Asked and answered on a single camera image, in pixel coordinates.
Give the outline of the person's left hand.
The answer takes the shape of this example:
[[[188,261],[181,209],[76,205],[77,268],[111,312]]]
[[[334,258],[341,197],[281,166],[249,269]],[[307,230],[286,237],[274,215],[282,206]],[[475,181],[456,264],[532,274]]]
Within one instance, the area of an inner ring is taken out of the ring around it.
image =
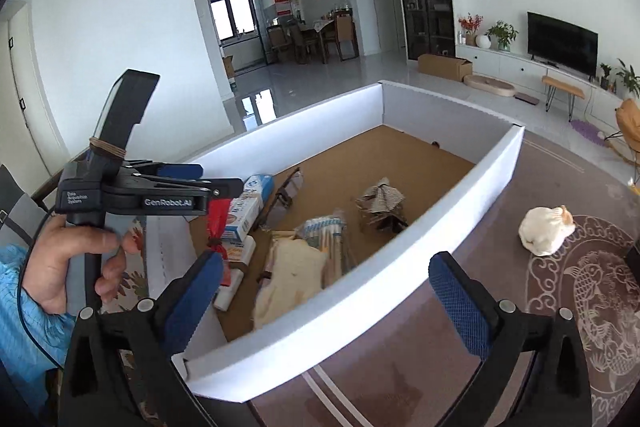
[[[127,255],[139,254],[134,236],[128,232],[120,239],[115,233],[88,227],[69,227],[64,216],[54,216],[44,226],[29,256],[22,286],[47,314],[66,310],[66,277],[70,259],[84,254],[104,255],[116,251],[107,260],[102,275],[94,284],[102,303],[112,301],[122,285]]]

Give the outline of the blue sleeve forearm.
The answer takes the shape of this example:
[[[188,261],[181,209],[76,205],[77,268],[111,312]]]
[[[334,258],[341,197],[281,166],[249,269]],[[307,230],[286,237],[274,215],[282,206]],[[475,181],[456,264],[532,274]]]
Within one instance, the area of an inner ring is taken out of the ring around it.
[[[25,401],[29,410],[38,415],[46,405],[46,373],[56,365],[27,335],[18,314],[17,283],[26,251],[21,246],[1,247],[1,363],[6,376]],[[24,323],[38,345],[58,363],[65,364],[66,353],[75,325],[70,314],[47,314],[26,291],[21,293]]]

